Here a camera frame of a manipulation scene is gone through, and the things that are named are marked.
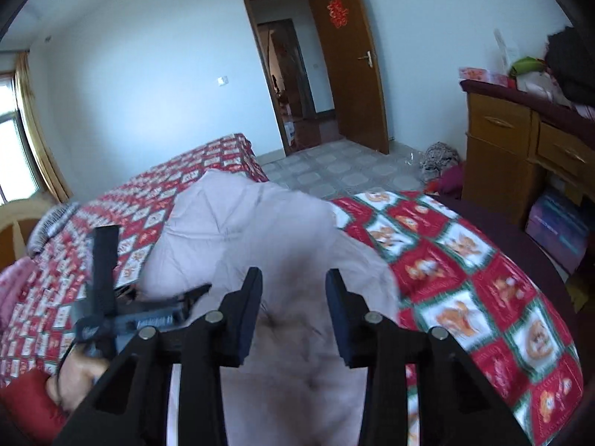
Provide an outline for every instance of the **curtain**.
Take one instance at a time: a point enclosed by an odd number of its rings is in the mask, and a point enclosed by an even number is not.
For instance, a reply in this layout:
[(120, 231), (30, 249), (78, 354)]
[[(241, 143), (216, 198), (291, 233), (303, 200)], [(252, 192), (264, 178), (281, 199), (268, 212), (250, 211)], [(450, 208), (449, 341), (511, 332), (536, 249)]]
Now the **curtain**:
[(54, 157), (44, 139), (44, 134), (39, 125), (35, 97), (31, 89), (29, 78), (29, 62), (27, 53), (23, 52), (17, 56), (16, 72), (14, 76), (17, 103), (21, 111), (25, 134), (31, 146), (35, 162), (38, 165), (41, 176), (44, 179), (48, 191), (59, 202), (65, 203), (72, 196), (72, 192), (66, 185), (62, 173), (58, 169)]

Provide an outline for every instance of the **door frame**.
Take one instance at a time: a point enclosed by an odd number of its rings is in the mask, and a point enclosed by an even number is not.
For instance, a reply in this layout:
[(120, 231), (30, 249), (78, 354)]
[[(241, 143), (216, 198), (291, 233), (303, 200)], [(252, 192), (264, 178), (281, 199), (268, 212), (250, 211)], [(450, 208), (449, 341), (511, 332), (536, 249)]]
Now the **door frame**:
[(254, 18), (254, 13), (252, 12), (252, 0), (244, 0), (244, 5), (246, 6), (246, 12), (248, 13), (248, 20), (250, 21), (250, 26), (252, 27), (252, 33), (254, 35), (254, 41), (257, 45), (258, 55), (261, 59), (261, 64), (263, 65), (263, 72), (267, 80), (268, 91), (271, 96), (271, 101), (273, 103), (273, 109), (275, 110), (275, 116), (277, 118), (277, 126), (279, 127), (279, 133), (281, 134), (281, 141), (283, 142), (283, 150), (285, 151), (286, 156), (290, 156), (293, 151), (289, 147), (289, 140), (287, 139), (287, 133), (285, 132), (285, 124), (283, 123), (283, 117), (281, 113), (281, 106), (277, 101), (277, 96), (275, 94), (275, 87), (273, 86), (273, 79), (268, 71), (266, 56), (263, 53), (263, 48), (260, 44), (260, 37), (258, 36), (258, 24), (256, 23), (256, 19)]

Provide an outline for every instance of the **window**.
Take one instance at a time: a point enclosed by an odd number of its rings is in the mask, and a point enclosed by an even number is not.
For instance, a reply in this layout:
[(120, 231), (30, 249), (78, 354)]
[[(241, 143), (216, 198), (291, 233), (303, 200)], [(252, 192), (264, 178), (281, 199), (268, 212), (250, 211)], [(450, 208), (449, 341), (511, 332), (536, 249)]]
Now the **window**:
[(31, 197), (39, 191), (38, 183), (13, 79), (0, 77), (0, 204)]

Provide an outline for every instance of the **red paper cutting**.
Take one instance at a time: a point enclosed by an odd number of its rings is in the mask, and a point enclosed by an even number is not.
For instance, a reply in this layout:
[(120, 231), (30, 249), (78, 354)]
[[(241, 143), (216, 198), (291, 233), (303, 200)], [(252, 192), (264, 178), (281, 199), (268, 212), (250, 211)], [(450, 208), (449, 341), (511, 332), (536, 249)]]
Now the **red paper cutting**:
[(343, 2), (341, 0), (332, 0), (328, 4), (327, 8), (331, 16), (331, 22), (335, 27), (341, 28), (342, 26), (347, 25), (347, 15), (349, 14), (349, 9), (343, 6)]

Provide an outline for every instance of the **finger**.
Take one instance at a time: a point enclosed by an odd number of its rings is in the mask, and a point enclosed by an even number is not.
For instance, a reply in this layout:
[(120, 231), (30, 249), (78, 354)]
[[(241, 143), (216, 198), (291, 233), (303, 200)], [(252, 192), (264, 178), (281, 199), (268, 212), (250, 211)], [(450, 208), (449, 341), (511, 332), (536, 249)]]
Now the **finger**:
[(85, 374), (94, 379), (99, 379), (108, 370), (109, 361), (96, 357), (84, 357), (81, 365)]

